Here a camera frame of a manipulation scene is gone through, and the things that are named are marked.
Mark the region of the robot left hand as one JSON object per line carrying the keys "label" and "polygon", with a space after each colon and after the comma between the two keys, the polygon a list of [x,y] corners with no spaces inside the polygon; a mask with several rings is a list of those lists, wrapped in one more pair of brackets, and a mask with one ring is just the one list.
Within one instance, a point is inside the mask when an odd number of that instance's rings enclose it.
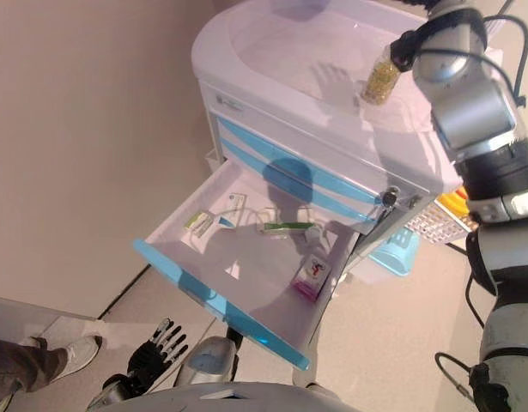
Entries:
{"label": "robot left hand", "polygon": [[145,385],[154,382],[189,348],[182,326],[164,318],[130,357],[127,376]]}

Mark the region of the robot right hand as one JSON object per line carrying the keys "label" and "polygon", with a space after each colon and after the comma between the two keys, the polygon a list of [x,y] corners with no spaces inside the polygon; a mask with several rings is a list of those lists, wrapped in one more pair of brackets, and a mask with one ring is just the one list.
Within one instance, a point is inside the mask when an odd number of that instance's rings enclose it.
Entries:
{"label": "robot right hand", "polygon": [[[402,0],[403,4],[422,6],[427,12],[435,7],[440,0]],[[404,32],[400,38],[390,44],[391,63],[401,72],[412,69],[416,52],[423,42],[423,35],[417,30]]]}

